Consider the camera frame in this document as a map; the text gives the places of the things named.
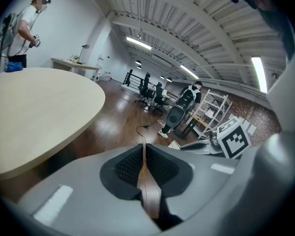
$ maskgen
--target black mesh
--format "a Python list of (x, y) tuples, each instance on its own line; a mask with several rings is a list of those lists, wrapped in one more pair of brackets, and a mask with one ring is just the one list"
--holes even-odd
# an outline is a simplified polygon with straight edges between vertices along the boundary
[(142, 200), (137, 188), (138, 177), (143, 166), (142, 144), (108, 160), (100, 169), (100, 180), (115, 197), (125, 200)]
[(147, 167), (164, 198), (180, 195), (193, 178), (191, 166), (152, 144), (146, 146)]
[(138, 176), (143, 165), (143, 153), (140, 149), (121, 160), (115, 166), (115, 173), (119, 179), (137, 187)]
[(155, 180), (159, 186), (173, 179), (179, 171), (175, 163), (151, 149), (147, 149), (147, 167), (153, 177), (156, 176)]

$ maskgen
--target black cable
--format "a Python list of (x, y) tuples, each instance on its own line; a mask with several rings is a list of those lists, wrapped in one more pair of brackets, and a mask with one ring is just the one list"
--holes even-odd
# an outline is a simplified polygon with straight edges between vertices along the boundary
[[(39, 17), (39, 15), (40, 15), (40, 14), (41, 14), (46, 8), (47, 8), (47, 7), (45, 7), (44, 9), (42, 9), (41, 12), (37, 12), (37, 13), (38, 13), (38, 16), (35, 18), (35, 20), (34, 20), (32, 26), (31, 26), (31, 28), (30, 28), (30, 31), (31, 31), (31, 29), (33, 28), (33, 26), (34, 26), (34, 24), (35, 24), (37, 18)], [(25, 43), (26, 43), (26, 39), (24, 39), (24, 43), (23, 43), (23, 45), (22, 45), (20, 51), (19, 51), (17, 54), (15, 54), (15, 55), (13, 55), (13, 56), (9, 56), (9, 55), (7, 55), (7, 56), (3, 56), (3, 55), (0, 54), (0, 57), (2, 57), (2, 58), (11, 58), (11, 57), (17, 56), (17, 55), (22, 51), (22, 49), (23, 49)]]
[(146, 141), (145, 136), (144, 136), (144, 135), (141, 135), (141, 134), (139, 133), (138, 128), (141, 128), (141, 127), (143, 127), (143, 128), (151, 127), (151, 126), (157, 121), (157, 119), (158, 119), (158, 118), (156, 118), (156, 119), (154, 120), (154, 122), (152, 122), (150, 125), (143, 125), (143, 126), (137, 126), (137, 127), (136, 127), (136, 132), (141, 136), (141, 138), (142, 138), (142, 144), (143, 144), (144, 146), (147, 145), (147, 141)]
[(139, 133), (139, 131), (138, 131), (138, 128), (140, 128), (140, 127), (143, 127), (143, 126), (137, 126), (137, 127), (136, 127), (136, 132), (141, 136), (143, 146), (146, 146), (146, 145), (147, 145), (147, 141), (146, 141), (145, 136), (144, 136), (144, 135), (141, 135), (141, 134)]

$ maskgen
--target white sneaker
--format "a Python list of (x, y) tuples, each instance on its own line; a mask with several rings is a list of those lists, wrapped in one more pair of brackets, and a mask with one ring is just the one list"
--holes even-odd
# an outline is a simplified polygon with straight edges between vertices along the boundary
[(164, 137), (164, 138), (168, 138), (168, 136), (167, 136), (166, 134), (164, 134), (164, 133), (162, 132), (162, 130), (160, 130), (158, 133), (159, 133), (162, 137)]

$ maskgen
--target office chair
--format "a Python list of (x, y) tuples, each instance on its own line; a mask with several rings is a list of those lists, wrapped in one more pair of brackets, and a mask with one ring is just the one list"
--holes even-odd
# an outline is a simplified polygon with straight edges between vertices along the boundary
[(140, 85), (138, 86), (138, 89), (141, 90), (143, 88), (143, 79), (140, 79)]
[(154, 109), (154, 111), (159, 111), (161, 114), (163, 114), (163, 110), (161, 110), (161, 107), (162, 106), (168, 106), (169, 103), (163, 101), (163, 95), (162, 95), (162, 92), (163, 92), (163, 89), (161, 88), (162, 84), (159, 82), (157, 85), (156, 85), (156, 97), (154, 99), (154, 102), (157, 104), (157, 106), (151, 106)]
[[(143, 87), (143, 79), (140, 79), (140, 85), (138, 86), (138, 89), (141, 90)], [(135, 93), (135, 96), (137, 96), (138, 98), (142, 99), (142, 95)]]
[(153, 99), (153, 95), (152, 95), (152, 92), (151, 90), (148, 90), (148, 82), (149, 82), (149, 77), (150, 77), (150, 74), (147, 73), (146, 74), (146, 77), (144, 78), (144, 84), (143, 84), (143, 87), (141, 88), (140, 90), (140, 95), (143, 96), (143, 99), (141, 100), (135, 100), (134, 102), (141, 102), (142, 104), (141, 105), (148, 105), (148, 103), (146, 102), (146, 99)]

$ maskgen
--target wooden floor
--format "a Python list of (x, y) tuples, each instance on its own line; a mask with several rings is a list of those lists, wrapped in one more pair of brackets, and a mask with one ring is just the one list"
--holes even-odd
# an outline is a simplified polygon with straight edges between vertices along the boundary
[[(170, 133), (167, 139), (161, 137), (157, 134), (161, 129), (157, 120), (164, 120), (166, 114), (161, 116), (152, 109), (144, 109), (140, 103), (134, 103), (134, 100), (138, 99), (134, 92), (122, 88), (116, 81), (101, 81), (98, 84), (105, 92), (105, 104), (92, 125), (66, 147), (73, 152), (74, 158), (142, 143), (142, 137), (136, 132), (136, 128), (151, 124), (155, 120), (156, 122), (148, 129), (138, 128), (138, 131), (145, 136), (146, 143), (168, 146), (175, 140), (183, 145), (197, 139), (192, 132), (188, 135), (187, 141), (179, 139), (173, 133)], [(48, 161), (20, 176), (0, 181), (0, 192), (17, 202), (27, 190), (46, 177), (37, 172), (42, 172), (42, 169), (47, 167)], [(157, 218), (161, 191), (145, 165), (139, 175), (138, 188), (142, 190), (147, 213), (151, 218)]]

